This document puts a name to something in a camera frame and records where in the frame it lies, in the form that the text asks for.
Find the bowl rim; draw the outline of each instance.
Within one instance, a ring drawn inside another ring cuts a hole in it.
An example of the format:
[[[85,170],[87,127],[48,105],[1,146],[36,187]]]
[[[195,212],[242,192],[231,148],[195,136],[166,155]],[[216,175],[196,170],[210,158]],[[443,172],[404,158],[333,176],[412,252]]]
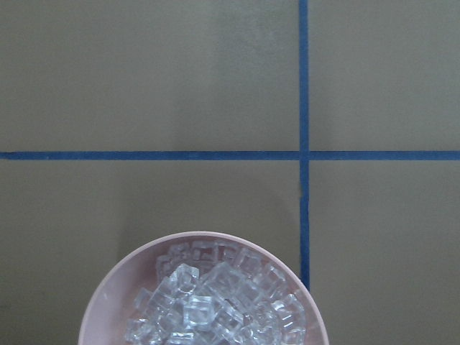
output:
[[[143,252],[146,249],[149,249],[150,247],[153,247],[159,243],[163,243],[166,241],[170,241],[171,239],[178,239],[178,238],[186,238],[186,237],[195,237],[195,236],[209,236],[209,237],[217,237],[220,239],[228,239],[230,241],[234,242],[239,242],[247,247],[250,247],[266,257],[268,257],[270,260],[272,260],[278,267],[280,267],[284,273],[288,274],[289,277],[297,284],[299,290],[304,294],[306,297],[307,301],[310,303],[313,312],[316,314],[316,317],[318,318],[318,325],[320,327],[321,333],[323,335],[324,339],[324,345],[329,345],[329,340],[328,340],[328,334],[326,331],[326,327],[324,325],[323,318],[321,316],[321,313],[319,312],[318,306],[316,305],[315,301],[311,297],[310,292],[307,290],[305,285],[302,283],[302,281],[299,279],[299,277],[280,259],[278,259],[274,254],[268,252],[266,249],[262,248],[261,246],[250,242],[246,239],[242,239],[241,237],[237,237],[234,235],[229,235],[229,234],[224,234],[221,232],[215,232],[215,231],[184,231],[184,232],[178,232],[174,234],[169,234],[167,236],[162,236],[157,239],[154,239],[153,241],[150,241],[139,248],[133,250],[130,252],[127,256],[125,256],[123,259],[118,261],[115,266],[112,267],[112,269],[106,274],[106,276],[102,279],[102,281],[99,283],[98,287],[94,290],[94,293],[91,296],[91,299],[86,306],[85,313],[83,315],[83,319],[81,321],[81,326],[80,326],[80,332],[78,334],[78,345],[83,345],[83,336],[85,335],[86,332],[86,326],[88,325],[88,318],[90,316],[90,313],[93,309],[93,305],[96,302],[97,297],[99,296],[101,290],[104,288],[106,285],[107,281],[115,274],[118,269],[123,266],[126,262],[128,262],[131,258],[135,257],[139,253]]]

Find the bowl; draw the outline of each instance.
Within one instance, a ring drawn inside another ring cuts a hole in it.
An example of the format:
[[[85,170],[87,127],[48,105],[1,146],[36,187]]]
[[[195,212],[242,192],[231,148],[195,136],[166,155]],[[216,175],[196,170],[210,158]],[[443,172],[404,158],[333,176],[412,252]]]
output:
[[[78,345],[125,345],[127,320],[134,312],[133,300],[140,288],[154,287],[155,261],[172,244],[195,240],[223,239],[260,253],[268,262],[281,269],[290,292],[305,308],[307,332],[305,345],[328,345],[323,319],[310,293],[288,266],[275,255],[250,241],[228,234],[210,231],[189,231],[164,236],[134,250],[105,276],[94,292],[82,320]]]

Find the blue tape line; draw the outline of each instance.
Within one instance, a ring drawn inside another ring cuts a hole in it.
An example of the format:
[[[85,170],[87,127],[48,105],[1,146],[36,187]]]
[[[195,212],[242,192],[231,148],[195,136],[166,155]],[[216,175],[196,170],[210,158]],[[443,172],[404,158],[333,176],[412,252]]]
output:
[[[297,151],[0,152],[4,160],[298,160]]]
[[[460,160],[460,151],[310,151],[310,160]]]
[[[310,289],[310,200],[308,138],[308,1],[299,1],[299,127],[300,127],[300,278]]]
[[[300,160],[305,168],[312,160],[460,160],[460,151],[19,151],[0,152],[0,159]]]

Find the floor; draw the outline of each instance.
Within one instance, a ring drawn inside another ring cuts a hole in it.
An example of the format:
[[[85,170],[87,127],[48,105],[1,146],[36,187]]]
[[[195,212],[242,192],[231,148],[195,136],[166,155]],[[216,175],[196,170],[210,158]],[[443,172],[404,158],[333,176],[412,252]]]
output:
[[[0,343],[75,343],[104,275],[179,231],[244,237],[300,274],[305,115],[310,291],[331,343],[458,343],[460,4],[310,0],[307,114],[298,5],[0,4]],[[183,150],[271,158],[6,153]],[[408,160],[426,150],[451,160]]]

